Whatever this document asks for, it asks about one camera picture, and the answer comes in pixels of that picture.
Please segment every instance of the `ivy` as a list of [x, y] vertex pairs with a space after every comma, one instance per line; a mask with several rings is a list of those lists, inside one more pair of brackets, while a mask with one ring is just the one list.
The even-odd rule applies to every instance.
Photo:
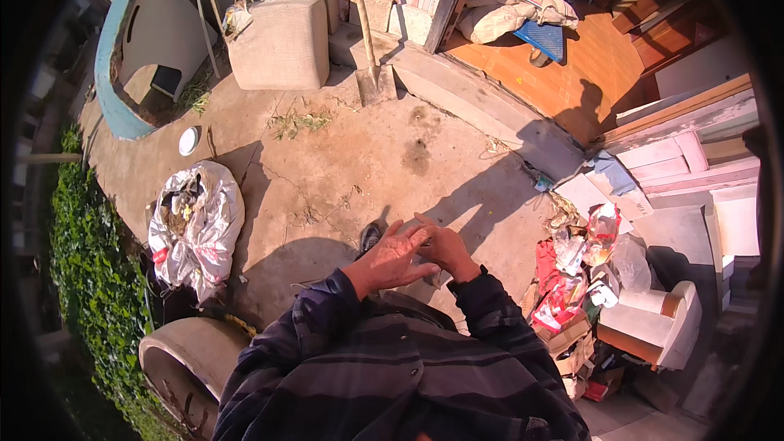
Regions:
[[[77, 125], [65, 130], [61, 143], [63, 152], [81, 152]], [[125, 243], [131, 242], [125, 225], [93, 168], [61, 163], [49, 239], [49, 271], [60, 310], [93, 358], [93, 383], [143, 439], [175, 439], [149, 413], [162, 407], [143, 387], [137, 357], [139, 341], [151, 331], [145, 279], [136, 257], [125, 251]]]

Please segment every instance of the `cracked concrete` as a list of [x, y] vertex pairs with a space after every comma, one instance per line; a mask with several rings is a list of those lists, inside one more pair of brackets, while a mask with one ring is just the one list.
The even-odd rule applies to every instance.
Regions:
[[[216, 159], [240, 181], [245, 200], [227, 301], [257, 327], [289, 307], [296, 283], [323, 279], [352, 261], [369, 221], [410, 221], [414, 211], [458, 230], [519, 301], [534, 273], [534, 245], [546, 237], [542, 223], [552, 216], [520, 158], [403, 91], [398, 101], [358, 109], [356, 89], [353, 72], [343, 68], [318, 91], [242, 91], [228, 76], [201, 117], [187, 113], [138, 142], [114, 140], [97, 102], [85, 106], [80, 123], [85, 133], [99, 123], [90, 164], [141, 241], [145, 206], [173, 172], [210, 158], [211, 128]], [[287, 115], [295, 119], [330, 121], [311, 131], [304, 120], [294, 139], [277, 139], [271, 117], [281, 114], [279, 106], [291, 106]], [[202, 139], [182, 157], [177, 142], [190, 126], [201, 127]], [[445, 287], [414, 283], [407, 292], [463, 318]]]

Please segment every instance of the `blue plastic stool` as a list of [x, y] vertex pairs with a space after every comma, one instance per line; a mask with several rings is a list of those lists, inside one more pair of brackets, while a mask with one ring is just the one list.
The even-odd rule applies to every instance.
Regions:
[[512, 34], [538, 48], [545, 56], [552, 58], [553, 62], [560, 63], [564, 59], [564, 29], [560, 25], [539, 25], [536, 21], [526, 21]]

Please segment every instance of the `shovel blade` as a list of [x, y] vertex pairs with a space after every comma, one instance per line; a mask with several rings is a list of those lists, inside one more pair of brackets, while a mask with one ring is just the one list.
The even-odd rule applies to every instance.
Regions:
[[397, 101], [397, 89], [394, 86], [392, 65], [379, 67], [378, 85], [373, 83], [370, 69], [357, 70], [357, 87], [359, 87], [359, 102], [364, 108], [367, 105], [383, 101]]

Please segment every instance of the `shovel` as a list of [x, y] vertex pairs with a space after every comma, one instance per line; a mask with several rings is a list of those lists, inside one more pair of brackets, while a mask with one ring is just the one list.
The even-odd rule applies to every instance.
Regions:
[[365, 40], [365, 52], [368, 55], [367, 63], [370, 65], [367, 70], [357, 70], [354, 73], [357, 77], [357, 87], [359, 87], [359, 102], [364, 108], [382, 101], [395, 101], [397, 100], [397, 90], [394, 86], [392, 65], [379, 66], [376, 64], [365, 0], [357, 0], [357, 10], [359, 11], [359, 23], [362, 25], [362, 39]]

